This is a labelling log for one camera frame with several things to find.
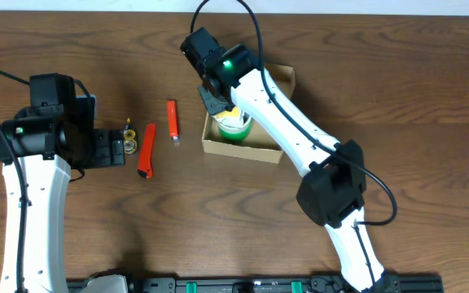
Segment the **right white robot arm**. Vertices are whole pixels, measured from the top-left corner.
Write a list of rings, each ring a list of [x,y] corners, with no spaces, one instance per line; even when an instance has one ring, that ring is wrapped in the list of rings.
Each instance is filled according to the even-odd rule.
[[[311,221],[327,229],[344,280],[358,292],[384,292],[385,269],[366,230],[359,145],[340,143],[310,121],[247,47],[227,50],[200,28],[180,49],[203,82],[199,89],[209,113],[238,107],[291,159],[302,178],[296,200]]]

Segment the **cardboard box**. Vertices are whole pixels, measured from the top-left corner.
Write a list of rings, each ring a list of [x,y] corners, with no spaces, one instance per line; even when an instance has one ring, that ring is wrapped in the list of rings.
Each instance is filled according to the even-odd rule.
[[[266,65],[278,88],[291,98],[296,87],[296,74],[293,67],[277,64]],[[202,145],[205,153],[225,155],[247,160],[277,164],[283,150],[272,137],[255,121],[248,136],[241,142],[232,142],[220,134],[217,122],[206,114],[202,132]]]

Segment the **yellow sticky note pad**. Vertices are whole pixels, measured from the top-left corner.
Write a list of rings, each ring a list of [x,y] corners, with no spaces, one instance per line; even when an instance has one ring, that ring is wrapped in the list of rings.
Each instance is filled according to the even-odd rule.
[[[225,127],[239,129],[244,124],[244,111],[234,107],[231,111],[223,111],[216,114],[213,116],[213,119]]]

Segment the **green tape roll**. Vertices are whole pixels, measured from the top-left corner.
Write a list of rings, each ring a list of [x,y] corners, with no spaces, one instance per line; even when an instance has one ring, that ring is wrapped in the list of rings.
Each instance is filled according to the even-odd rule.
[[[232,142],[242,142],[251,132],[252,118],[244,114],[238,119],[222,118],[217,121],[220,135]]]

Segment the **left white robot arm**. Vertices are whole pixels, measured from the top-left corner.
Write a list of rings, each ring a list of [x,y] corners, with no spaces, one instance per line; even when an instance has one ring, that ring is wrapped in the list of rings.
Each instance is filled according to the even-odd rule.
[[[30,104],[0,125],[7,194],[1,292],[66,292],[64,211],[72,171],[122,166],[120,130],[97,129],[96,97],[59,73],[30,77]]]

